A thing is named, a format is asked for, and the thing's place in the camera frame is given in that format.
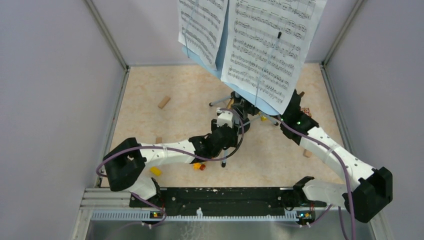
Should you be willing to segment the blue music stand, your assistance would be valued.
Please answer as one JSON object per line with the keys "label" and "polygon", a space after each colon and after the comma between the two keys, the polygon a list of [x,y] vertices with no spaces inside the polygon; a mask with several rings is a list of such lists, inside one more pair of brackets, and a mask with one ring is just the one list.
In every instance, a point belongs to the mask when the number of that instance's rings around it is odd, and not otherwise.
{"label": "blue music stand", "polygon": [[178,40],[232,89],[245,118],[263,114],[295,143],[319,124],[302,112],[296,91],[324,0],[180,0]]}

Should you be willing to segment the sheet music page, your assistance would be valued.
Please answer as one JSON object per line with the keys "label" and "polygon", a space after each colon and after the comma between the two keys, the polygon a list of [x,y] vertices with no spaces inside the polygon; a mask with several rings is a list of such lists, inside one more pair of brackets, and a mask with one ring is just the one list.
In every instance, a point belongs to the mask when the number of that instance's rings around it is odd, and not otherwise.
{"label": "sheet music page", "polygon": [[231,0],[221,80],[260,111],[282,114],[326,5],[325,0]]}
{"label": "sheet music page", "polygon": [[197,57],[207,68],[217,69],[227,0],[178,0],[178,41],[188,58]]}

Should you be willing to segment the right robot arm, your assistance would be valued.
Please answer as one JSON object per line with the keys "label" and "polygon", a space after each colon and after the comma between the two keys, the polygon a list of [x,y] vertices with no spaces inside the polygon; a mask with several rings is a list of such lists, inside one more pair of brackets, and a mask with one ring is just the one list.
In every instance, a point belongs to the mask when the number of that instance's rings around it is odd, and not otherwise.
{"label": "right robot arm", "polygon": [[393,200],[393,174],[386,167],[373,167],[334,141],[319,123],[301,110],[296,91],[285,112],[280,129],[290,140],[318,157],[334,171],[343,184],[304,177],[297,183],[293,200],[299,206],[320,201],[345,207],[355,220],[368,223]]}

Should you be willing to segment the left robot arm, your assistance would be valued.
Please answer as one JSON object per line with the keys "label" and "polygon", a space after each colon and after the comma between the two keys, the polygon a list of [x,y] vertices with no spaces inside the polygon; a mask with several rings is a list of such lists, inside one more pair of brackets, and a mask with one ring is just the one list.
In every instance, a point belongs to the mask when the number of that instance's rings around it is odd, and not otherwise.
{"label": "left robot arm", "polygon": [[161,190],[155,179],[143,175],[145,168],[169,164],[218,162],[221,151],[237,151],[244,139],[243,123],[218,125],[212,120],[212,131],[174,143],[138,143],[134,137],[123,141],[107,154],[96,173],[106,177],[112,192],[130,192],[147,206],[160,202]]}

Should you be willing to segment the black microphone stand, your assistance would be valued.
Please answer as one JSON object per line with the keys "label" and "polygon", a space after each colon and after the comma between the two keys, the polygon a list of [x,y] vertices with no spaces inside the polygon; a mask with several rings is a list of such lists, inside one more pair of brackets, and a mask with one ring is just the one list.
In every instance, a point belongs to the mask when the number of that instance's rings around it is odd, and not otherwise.
{"label": "black microphone stand", "polygon": [[257,115],[259,113],[259,109],[235,91],[230,93],[230,99],[233,100],[233,103],[230,104],[230,108],[239,114],[242,119],[244,131],[246,132],[251,125],[248,115]]}

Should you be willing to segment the toy block car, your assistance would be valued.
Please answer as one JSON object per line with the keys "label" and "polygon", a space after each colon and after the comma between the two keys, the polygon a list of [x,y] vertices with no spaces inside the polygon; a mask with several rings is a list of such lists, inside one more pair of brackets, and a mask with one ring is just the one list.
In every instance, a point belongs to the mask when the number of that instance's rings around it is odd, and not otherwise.
{"label": "toy block car", "polygon": [[206,165],[205,164],[202,164],[202,163],[194,163],[193,164],[193,168],[195,169],[195,170],[200,170],[200,171],[204,171],[205,170],[205,168],[206,168]]}

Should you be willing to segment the small wooden block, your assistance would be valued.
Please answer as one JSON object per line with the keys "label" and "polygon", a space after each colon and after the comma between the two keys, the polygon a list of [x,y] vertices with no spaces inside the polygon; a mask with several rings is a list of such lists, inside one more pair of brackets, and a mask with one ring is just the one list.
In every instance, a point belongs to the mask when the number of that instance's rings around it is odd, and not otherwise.
{"label": "small wooden block", "polygon": [[162,137],[156,137],[156,139],[155,139],[156,144],[161,144],[162,142],[163,142]]}

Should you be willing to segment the light wooden block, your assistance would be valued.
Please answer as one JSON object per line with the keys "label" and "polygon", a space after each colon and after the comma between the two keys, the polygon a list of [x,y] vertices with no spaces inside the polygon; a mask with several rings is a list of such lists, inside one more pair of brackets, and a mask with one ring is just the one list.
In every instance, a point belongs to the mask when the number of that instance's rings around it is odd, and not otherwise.
{"label": "light wooden block", "polygon": [[168,104],[168,102],[171,100],[171,98],[169,97],[169,96],[165,96],[160,102],[159,102],[159,104],[157,105],[157,107],[159,108],[159,109],[163,109],[167,104]]}

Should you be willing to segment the yellow toy brick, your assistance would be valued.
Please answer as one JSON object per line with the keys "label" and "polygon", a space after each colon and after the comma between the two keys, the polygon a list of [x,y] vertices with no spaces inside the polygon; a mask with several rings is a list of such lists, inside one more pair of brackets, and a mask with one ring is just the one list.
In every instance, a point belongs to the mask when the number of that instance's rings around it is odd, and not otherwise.
{"label": "yellow toy brick", "polygon": [[161,174],[162,174],[162,171],[159,169],[159,168],[157,168],[157,167],[155,167],[155,166],[153,166],[153,167],[151,167],[150,169],[149,169],[149,171],[152,173],[152,174],[154,174],[155,176],[160,176]]}

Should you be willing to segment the wooden block pair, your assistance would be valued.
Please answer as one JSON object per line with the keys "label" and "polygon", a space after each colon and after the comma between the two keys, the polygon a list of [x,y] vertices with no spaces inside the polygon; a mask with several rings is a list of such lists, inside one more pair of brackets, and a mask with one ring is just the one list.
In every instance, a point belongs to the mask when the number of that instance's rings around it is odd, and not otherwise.
{"label": "wooden block pair", "polygon": [[306,150],[305,149],[303,151],[303,156],[306,157],[306,158],[310,158],[312,155],[313,155],[313,153],[311,151],[309,151],[309,150]]}

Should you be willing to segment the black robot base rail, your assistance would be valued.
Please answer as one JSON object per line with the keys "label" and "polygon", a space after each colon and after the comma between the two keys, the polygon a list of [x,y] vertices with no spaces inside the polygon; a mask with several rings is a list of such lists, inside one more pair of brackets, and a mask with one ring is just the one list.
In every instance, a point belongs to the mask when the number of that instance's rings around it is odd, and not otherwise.
{"label": "black robot base rail", "polygon": [[206,217],[283,216],[295,208],[325,207],[291,187],[168,187],[147,203],[132,196],[131,208],[163,208],[168,216],[193,216],[200,209]]}

